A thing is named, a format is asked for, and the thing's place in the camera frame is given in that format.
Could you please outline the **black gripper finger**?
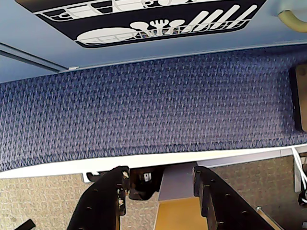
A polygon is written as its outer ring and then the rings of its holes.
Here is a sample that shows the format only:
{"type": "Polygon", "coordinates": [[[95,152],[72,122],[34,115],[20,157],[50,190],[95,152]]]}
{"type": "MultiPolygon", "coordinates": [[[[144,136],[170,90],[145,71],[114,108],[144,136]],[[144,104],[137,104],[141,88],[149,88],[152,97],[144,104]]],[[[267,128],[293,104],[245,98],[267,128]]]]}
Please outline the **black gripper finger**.
{"type": "Polygon", "coordinates": [[[130,169],[118,166],[101,175],[80,197],[68,224],[70,230],[119,230],[126,214],[130,169]]]}
{"type": "Polygon", "coordinates": [[[261,207],[253,208],[236,190],[209,168],[193,168],[193,193],[209,230],[281,230],[261,207]]]}

